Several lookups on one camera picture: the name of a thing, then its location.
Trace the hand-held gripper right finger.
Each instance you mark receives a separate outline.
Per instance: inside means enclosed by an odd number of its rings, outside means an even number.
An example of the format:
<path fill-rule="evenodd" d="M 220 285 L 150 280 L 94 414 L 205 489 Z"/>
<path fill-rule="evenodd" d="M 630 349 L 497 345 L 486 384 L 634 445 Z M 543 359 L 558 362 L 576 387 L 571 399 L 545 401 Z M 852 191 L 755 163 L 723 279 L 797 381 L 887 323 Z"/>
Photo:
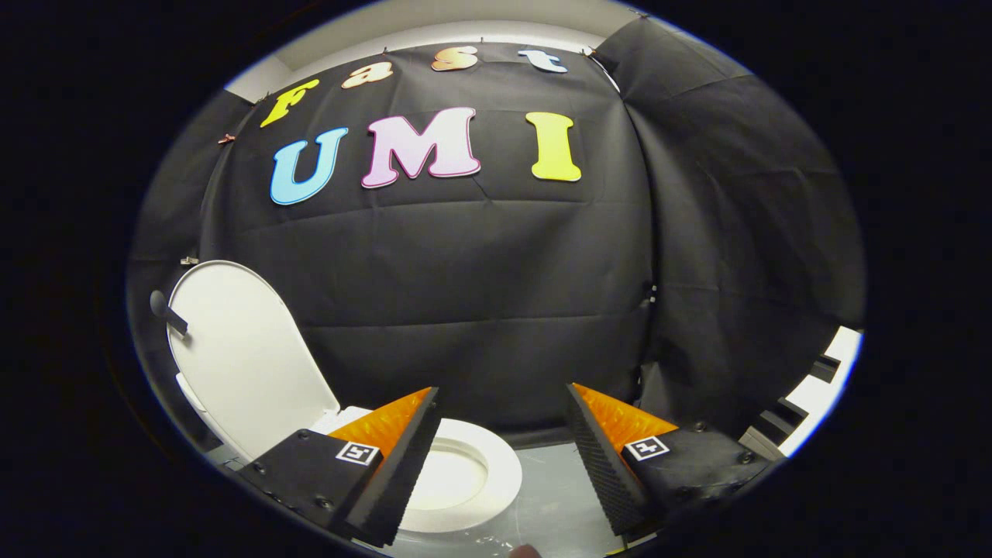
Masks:
<path fill-rule="evenodd" d="M 679 426 L 581 384 L 566 392 L 567 426 L 617 536 L 692 529 L 769 473 L 765 456 L 704 423 Z"/>

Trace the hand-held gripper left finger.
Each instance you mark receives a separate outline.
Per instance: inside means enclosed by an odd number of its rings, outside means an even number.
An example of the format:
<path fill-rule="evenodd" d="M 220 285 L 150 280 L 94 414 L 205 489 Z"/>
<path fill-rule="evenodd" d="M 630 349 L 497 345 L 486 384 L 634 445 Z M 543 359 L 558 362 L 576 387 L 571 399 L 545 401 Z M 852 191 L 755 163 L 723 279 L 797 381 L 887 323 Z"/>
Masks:
<path fill-rule="evenodd" d="M 440 421 L 439 388 L 429 386 L 329 434 L 297 430 L 239 477 L 334 536 L 391 545 Z"/>

